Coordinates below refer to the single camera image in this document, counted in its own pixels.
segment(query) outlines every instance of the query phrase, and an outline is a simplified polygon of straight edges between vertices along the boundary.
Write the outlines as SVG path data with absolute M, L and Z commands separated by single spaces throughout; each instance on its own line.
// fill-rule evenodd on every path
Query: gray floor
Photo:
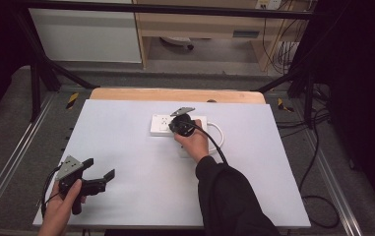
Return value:
M 253 74 L 253 69 L 248 67 L 247 63 L 254 60 L 251 64 L 256 66 L 255 58 L 252 59 L 253 55 L 249 54 L 250 45 L 243 42 L 223 40 L 214 42 L 203 39 L 196 45 L 194 49 L 195 55 L 188 55 L 186 58 L 183 57 L 184 49 L 182 48 L 162 45 L 159 40 L 155 40 L 153 43 L 155 47 L 153 47 L 150 58 L 153 62 L 152 66 L 147 70 L 125 69 L 122 70 L 124 73 L 116 74 L 115 70 L 120 70 L 120 68 L 113 68 L 113 70 L 108 70 L 107 72 L 100 72 L 97 68 L 89 72 L 87 70 L 79 70 L 76 74 L 88 81 L 106 87 L 181 89 L 248 90 L 258 88 L 274 78 L 273 76 L 267 76 L 268 74 L 259 75 L 258 77 L 253 76 L 255 75 Z M 217 44 L 218 48 L 224 45 L 225 51 L 216 50 L 214 55 L 210 56 L 209 51 L 199 50 L 201 48 L 200 45 L 206 47 L 206 44 L 210 44 L 209 48 L 212 48 L 214 44 Z M 224 58 L 220 60 L 220 64 L 216 63 L 218 60 L 215 59 L 218 58 L 218 53 L 221 53 Z M 188 61 L 190 66 L 189 70 L 186 71 L 194 73 L 190 73 L 190 75 L 180 74 L 181 69 L 185 67 L 185 64 L 180 63 L 183 58 Z M 196 64 L 196 58 L 203 59 Z M 169 68 L 158 66 L 165 61 L 172 66 Z M 238 64 L 244 63 L 245 65 L 242 68 L 248 68 L 248 70 L 239 70 L 241 71 L 241 74 L 239 74 L 237 71 L 235 72 L 236 64 L 233 64 L 232 67 L 229 67 L 229 64 L 224 64 L 232 61 L 236 61 Z M 89 90 L 76 88 L 73 83 L 65 79 L 62 79 L 62 81 L 67 86 L 64 87 L 64 90 L 55 93 L 52 106 L 44 122 L 33 138 L 27 153 L 0 200 L 0 229 L 4 230 L 2 235 L 13 235 L 14 232 L 20 232 L 19 235 L 25 235 L 29 232 L 32 235 L 37 230 L 31 226 L 31 223 L 37 212 L 35 204 L 40 196 L 43 181 L 47 173 L 57 165 L 62 154 L 61 149 L 67 145 L 66 137 L 72 135 L 70 128 L 74 126 L 84 100 L 90 96 Z M 269 92 L 266 95 L 267 102 L 272 105 L 276 121 L 296 121 L 299 119 L 295 112 L 287 112 L 277 108 L 279 96 L 284 99 L 285 105 L 292 106 L 293 104 L 282 92 L 286 87 L 287 84 L 282 85 L 275 92 Z M 73 109 L 67 110 L 65 106 L 73 90 L 70 88 L 79 90 L 80 96 Z M 18 71 L 0 105 L 0 171 L 2 171 L 29 124 L 31 117 L 30 91 L 29 72 L 26 70 Z M 281 130 L 280 134 L 285 135 L 291 132 L 292 130 Z M 348 167 L 347 157 L 339 137 L 334 131 L 333 124 L 321 124 L 319 126 L 319 136 L 321 148 L 338 177 L 361 230 L 365 235 L 375 235 L 375 194 L 368 181 L 363 173 L 353 171 Z M 282 140 L 294 177 L 296 182 L 299 183 L 313 154 L 313 150 L 310 148 L 304 132 L 299 132 Z M 330 198 L 316 165 L 306 180 L 303 194 Z M 306 203 L 306 208 L 309 215 L 319 221 L 330 223 L 334 220 L 333 213 L 324 204 L 311 201 Z M 345 230 L 341 224 L 334 229 L 313 226 L 310 229 L 293 230 L 292 234 L 345 235 Z

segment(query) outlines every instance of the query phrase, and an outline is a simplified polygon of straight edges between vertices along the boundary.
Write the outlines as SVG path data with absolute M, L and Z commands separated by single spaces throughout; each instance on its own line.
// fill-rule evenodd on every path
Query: hand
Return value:
M 202 127 L 201 120 L 195 120 L 197 126 Z M 197 162 L 209 155 L 209 141 L 208 137 L 198 129 L 189 137 L 183 137 L 174 134 L 174 139 L 181 143 L 182 147 L 187 150 L 188 154 Z
M 73 202 L 77 196 L 79 196 L 81 188 L 82 180 L 78 179 L 63 200 L 60 195 L 57 195 L 59 193 L 59 182 L 55 181 L 50 198 L 54 195 L 56 196 L 48 202 L 45 217 L 38 233 L 39 236 L 65 235 L 65 229 L 70 219 Z

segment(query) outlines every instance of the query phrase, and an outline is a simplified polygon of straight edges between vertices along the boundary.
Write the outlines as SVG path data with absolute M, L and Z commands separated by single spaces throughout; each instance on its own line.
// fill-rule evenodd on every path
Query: white tabletop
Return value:
M 86 100 L 61 158 L 93 158 L 94 165 L 83 175 L 87 180 L 116 171 L 106 191 L 88 197 L 83 212 L 72 215 L 69 225 L 203 226 L 195 162 L 179 157 L 180 145 L 172 137 L 150 135 L 153 114 L 171 114 L 183 106 L 195 107 L 190 115 L 207 116 L 220 126 L 229 165 L 248 178 L 275 226 L 310 226 L 269 105 L 118 100 Z M 219 141 L 216 129 L 210 127 L 209 133 Z M 214 157 L 220 162 L 217 154 Z M 39 212 L 33 224 L 41 222 Z

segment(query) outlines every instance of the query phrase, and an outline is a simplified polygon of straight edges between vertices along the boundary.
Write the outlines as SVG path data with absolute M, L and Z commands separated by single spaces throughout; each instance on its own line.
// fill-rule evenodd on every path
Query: floor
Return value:
M 256 89 L 277 78 L 281 73 L 271 68 L 260 72 L 251 45 L 246 41 L 196 39 L 193 51 L 168 45 L 158 38 L 153 40 L 150 64 L 147 69 L 139 65 L 64 63 L 67 68 L 83 79 L 104 87 L 143 87 L 181 89 Z M 64 84 L 60 92 L 45 93 L 52 99 L 31 143 L 21 155 L 14 174 L 7 179 L 4 193 L 0 196 L 0 235 L 34 235 L 37 228 L 31 226 L 46 172 L 58 163 L 67 137 L 90 91 L 76 87 L 74 83 L 60 78 Z M 18 71 L 12 85 L 0 104 L 0 172 L 10 161 L 18 142 L 30 125 L 31 93 L 29 72 Z M 300 99 L 286 96 L 288 83 L 267 92 L 265 98 L 272 105 L 276 121 L 300 120 L 298 112 L 278 108 L 278 99 L 283 105 L 297 109 Z M 73 109 L 65 109 L 70 95 L 80 93 Z M 322 102 L 315 102 L 315 108 Z M 310 132 L 299 129 L 280 130 L 283 145 L 296 182 L 299 183 L 313 154 Z M 335 176 L 349 202 L 350 208 L 363 235 L 375 235 L 375 194 L 362 172 L 349 168 L 348 159 L 336 135 L 333 124 L 319 125 L 319 141 L 322 153 L 327 157 Z M 316 194 L 331 199 L 322 171 L 316 162 L 305 182 L 304 194 Z M 324 203 L 307 201 L 311 217 L 330 224 L 335 216 Z M 310 229 L 292 230 L 291 235 L 346 235 L 341 223 L 333 229 L 313 225 Z

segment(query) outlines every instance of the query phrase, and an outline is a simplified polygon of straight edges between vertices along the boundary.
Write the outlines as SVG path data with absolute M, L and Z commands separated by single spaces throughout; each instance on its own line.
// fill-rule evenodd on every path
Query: black sleeve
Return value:
M 198 163 L 196 176 L 207 236 L 280 235 L 242 173 L 206 156 Z

